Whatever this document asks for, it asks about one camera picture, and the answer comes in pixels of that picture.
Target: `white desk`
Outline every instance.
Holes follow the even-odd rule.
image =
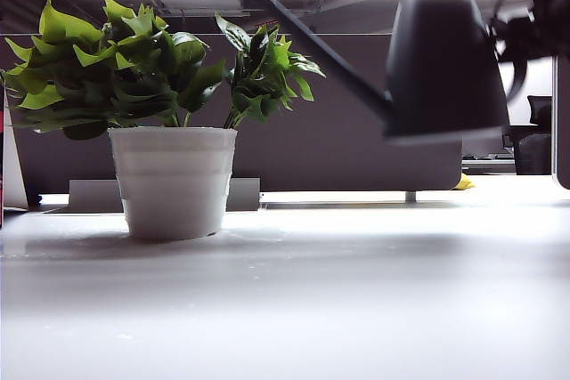
[[[567,380],[570,193],[473,178],[163,245],[119,214],[11,218],[2,378]]]

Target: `office cubicle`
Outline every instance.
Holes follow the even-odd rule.
[[[232,50],[223,37],[201,37],[212,46],[207,62],[227,56],[228,63],[233,64]],[[389,36],[323,38],[365,78],[384,87]],[[303,51],[298,45],[293,47]],[[382,137],[378,120],[334,76],[310,78],[315,102],[294,100],[293,111],[282,109],[267,124],[243,122],[236,143],[234,176],[260,177],[264,191],[449,189],[459,181],[458,141],[390,144]],[[227,87],[222,86],[195,115],[193,124],[221,126],[228,105]],[[38,135],[17,130],[16,138],[24,179],[34,191],[66,192],[69,179],[113,178],[106,135],[77,142],[68,141],[59,132]]]

